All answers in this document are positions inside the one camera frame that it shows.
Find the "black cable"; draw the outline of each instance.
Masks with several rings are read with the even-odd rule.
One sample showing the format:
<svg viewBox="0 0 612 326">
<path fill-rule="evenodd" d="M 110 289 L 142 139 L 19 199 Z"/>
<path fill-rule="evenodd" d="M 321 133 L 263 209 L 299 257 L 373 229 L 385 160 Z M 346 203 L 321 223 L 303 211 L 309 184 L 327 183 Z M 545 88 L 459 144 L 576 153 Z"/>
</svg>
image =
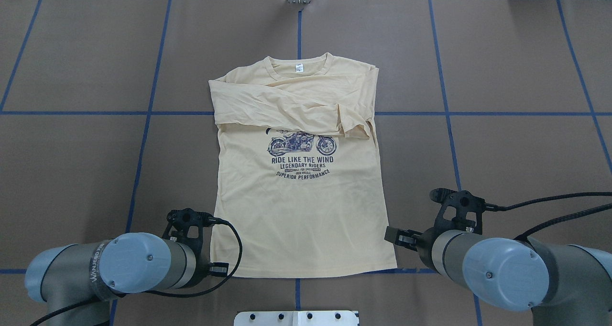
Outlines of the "black cable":
<svg viewBox="0 0 612 326">
<path fill-rule="evenodd" d="M 234 236 L 236 236 L 236 241 L 238 241 L 238 260 L 236 261 L 236 266 L 234 266 L 234 269 L 231 270 L 231 272 L 227 275 L 227 277 L 223 278 L 223 280 L 220 281 L 214 287 L 210 289 L 206 289 L 205 291 L 200 291 L 199 293 L 163 293 L 161 291 L 146 291 L 145 293 L 152 293 L 153 295 L 159 295 L 159 296 L 165 296 L 165 297 L 179 297 L 179 298 L 198 297 L 198 296 L 206 295 L 208 293 L 212 293 L 213 291 L 218 289 L 221 285 L 225 284 L 225 282 L 227 282 L 229 278 L 232 278 L 232 276 L 234 276 L 234 273 L 236 273 L 236 270 L 238 269 L 238 265 L 240 265 L 240 260 L 242 259 L 242 241 L 240 240 L 240 236 L 238 235 L 236 228 L 234 228 L 234 226 L 232 226 L 231 223 L 225 221 L 221 224 L 225 224 L 225 226 L 230 227 L 231 231 L 234 232 Z"/>
<path fill-rule="evenodd" d="M 97 297 L 92 297 L 89 300 L 84 300 L 84 301 L 81 301 L 81 302 L 77 302 L 76 304 L 71 304 L 71 305 L 66 306 L 64 308 L 60 308 L 60 309 L 56 310 L 55 312 L 48 313 L 44 317 L 41 317 L 40 319 L 34 321 L 30 326 L 38 326 L 38 325 L 42 324 L 43 322 L 51 319 L 52 317 L 60 315 L 61 313 L 68 312 L 68 311 L 70 311 L 72 309 L 79 308 L 79 307 L 85 306 L 87 304 L 94 304 L 96 302 L 100 302 L 100 299 L 97 298 Z"/>
<path fill-rule="evenodd" d="M 529 235 L 531 235 L 531 234 L 533 234 L 535 232 L 539 232 L 540 230 L 543 230 L 544 228 L 550 227 L 550 226 L 552 226 L 554 224 L 565 222 L 565 221 L 570 221 L 571 219 L 577 219 L 577 218 L 580 218 L 580 217 L 585 217 L 585 216 L 592 215 L 594 213 L 599 213 L 601 211 L 609 210 L 609 209 L 612 209 L 612 203 L 604 204 L 603 206 L 596 206 L 594 208 L 590 208 L 590 209 L 587 209 L 587 210 L 579 211 L 577 213 L 573 213 L 573 214 L 570 214 L 570 215 L 564 215 L 564 216 L 561 216 L 561 217 L 557 217 L 557 218 L 551 219 L 549 221 L 546 221 L 544 223 L 538 224 L 537 226 L 531 228 L 530 230 L 527 230 L 525 233 L 522 233 L 521 235 L 518 235 L 518 237 L 515 237 L 514 239 L 518 240 L 518 241 L 527 241 L 527 237 Z"/>
<path fill-rule="evenodd" d="M 496 206 L 491 205 L 492 209 L 487 209 L 490 211 L 508 211 L 516 208 L 521 208 L 523 206 L 528 206 L 529 204 L 549 202 L 551 200 L 559 200 L 559 199 L 567 199 L 567 198 L 576 198 L 576 197 L 594 197 L 594 196 L 612 196 L 612 192 L 580 192 L 580 193 L 570 193 L 567 195 L 558 195 L 551 197 L 538 198 L 533 200 L 528 200 L 527 202 L 522 202 L 519 204 L 514 204 L 513 206 Z"/>
</svg>

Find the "motorcycle graphic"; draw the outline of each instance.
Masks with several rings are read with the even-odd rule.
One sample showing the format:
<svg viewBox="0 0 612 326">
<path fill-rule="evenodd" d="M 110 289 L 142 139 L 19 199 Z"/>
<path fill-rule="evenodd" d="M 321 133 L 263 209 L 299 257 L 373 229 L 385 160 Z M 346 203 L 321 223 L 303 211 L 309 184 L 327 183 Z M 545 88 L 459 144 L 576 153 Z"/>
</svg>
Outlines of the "motorcycle graphic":
<svg viewBox="0 0 612 326">
<path fill-rule="evenodd" d="M 317 141 L 317 151 L 325 156 L 334 154 L 336 151 L 336 141 L 330 136 L 319 136 Z M 287 152 L 310 152 L 315 141 L 315 135 L 308 132 L 295 132 L 282 137 L 273 137 L 268 152 L 271 156 L 282 156 Z"/>
</svg>

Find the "gray tabletop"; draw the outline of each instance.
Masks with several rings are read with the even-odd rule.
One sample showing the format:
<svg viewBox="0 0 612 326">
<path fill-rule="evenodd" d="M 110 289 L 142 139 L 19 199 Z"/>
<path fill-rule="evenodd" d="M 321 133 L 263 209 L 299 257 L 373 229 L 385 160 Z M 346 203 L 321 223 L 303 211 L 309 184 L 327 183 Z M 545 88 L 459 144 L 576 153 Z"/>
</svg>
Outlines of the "gray tabletop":
<svg viewBox="0 0 612 326">
<path fill-rule="evenodd" d="M 393 226 L 431 226 L 435 187 L 499 205 L 610 191 L 611 11 L 609 1 L 572 0 L 0 0 L 0 324 L 45 314 L 22 283 L 42 250 L 160 235 L 171 208 L 214 210 L 208 80 L 268 55 L 331 52 L 380 68 Z M 605 202 L 485 214 L 484 234 L 514 237 Z M 603 212 L 537 238 L 611 251 L 611 222 Z M 235 279 L 188 300 L 128 296 L 113 324 L 229 326 L 238 311 L 294 309 L 358 310 L 364 326 L 531 322 L 479 302 L 414 252 L 396 254 L 403 270 Z"/>
</svg>

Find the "t-shirt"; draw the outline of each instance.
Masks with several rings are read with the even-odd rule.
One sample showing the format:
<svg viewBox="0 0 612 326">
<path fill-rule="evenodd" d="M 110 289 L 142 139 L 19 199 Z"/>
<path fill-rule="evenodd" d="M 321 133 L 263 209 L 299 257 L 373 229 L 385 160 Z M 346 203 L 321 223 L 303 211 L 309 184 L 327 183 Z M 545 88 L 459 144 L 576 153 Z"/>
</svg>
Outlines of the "t-shirt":
<svg viewBox="0 0 612 326">
<path fill-rule="evenodd" d="M 397 267 L 374 125 L 378 68 L 327 53 L 264 58 L 211 80 L 219 128 L 215 216 L 243 243 L 236 276 L 317 278 Z M 212 261 L 238 244 L 214 227 Z"/>
</svg>

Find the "robotic arm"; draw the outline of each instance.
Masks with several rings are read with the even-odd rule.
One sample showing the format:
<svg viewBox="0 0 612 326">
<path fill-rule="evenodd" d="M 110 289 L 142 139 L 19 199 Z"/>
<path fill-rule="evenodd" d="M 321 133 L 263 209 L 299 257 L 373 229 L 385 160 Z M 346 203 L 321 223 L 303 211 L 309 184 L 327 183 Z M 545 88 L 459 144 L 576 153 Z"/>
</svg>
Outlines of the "robotic arm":
<svg viewBox="0 0 612 326">
<path fill-rule="evenodd" d="M 579 245 L 544 244 L 525 234 L 517 239 L 487 238 L 482 235 L 483 212 L 511 207 L 449 189 L 431 191 L 430 199 L 442 204 L 432 228 L 420 233 L 388 227 L 385 239 L 417 251 L 424 265 L 493 306 L 531 309 L 535 326 L 609 324 L 612 254 Z M 456 209 L 451 220 L 444 218 L 449 206 Z M 470 212 L 476 221 L 467 219 Z"/>
<path fill-rule="evenodd" d="M 45 250 L 36 256 L 26 270 L 25 285 L 29 297 L 46 302 L 49 315 L 57 315 L 49 317 L 49 326 L 107 326 L 109 302 L 128 293 L 192 287 L 209 275 L 225 277 L 219 287 L 234 274 L 240 256 L 228 274 L 227 263 L 210 263 L 201 252 L 203 228 L 225 224 L 234 230 L 229 222 L 190 208 L 170 211 L 167 220 L 161 238 L 127 233 L 98 243 Z M 187 236 L 191 227 L 197 228 L 197 238 Z M 234 234 L 242 248 L 235 230 Z"/>
</svg>

